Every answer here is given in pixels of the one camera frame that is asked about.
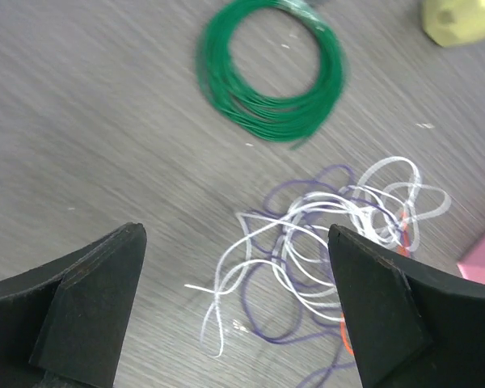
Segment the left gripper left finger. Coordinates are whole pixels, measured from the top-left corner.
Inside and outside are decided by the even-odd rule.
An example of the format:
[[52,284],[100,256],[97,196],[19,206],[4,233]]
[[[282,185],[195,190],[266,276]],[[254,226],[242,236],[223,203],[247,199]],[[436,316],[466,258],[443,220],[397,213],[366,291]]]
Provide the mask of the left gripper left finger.
[[146,253],[127,223],[59,259],[0,281],[0,387],[60,377],[111,387]]

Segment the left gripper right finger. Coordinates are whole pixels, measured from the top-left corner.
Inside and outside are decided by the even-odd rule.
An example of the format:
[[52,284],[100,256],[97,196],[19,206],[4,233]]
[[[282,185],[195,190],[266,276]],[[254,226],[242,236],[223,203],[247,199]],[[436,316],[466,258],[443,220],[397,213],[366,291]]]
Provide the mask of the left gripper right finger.
[[485,387],[485,285],[344,226],[328,249],[364,387]]

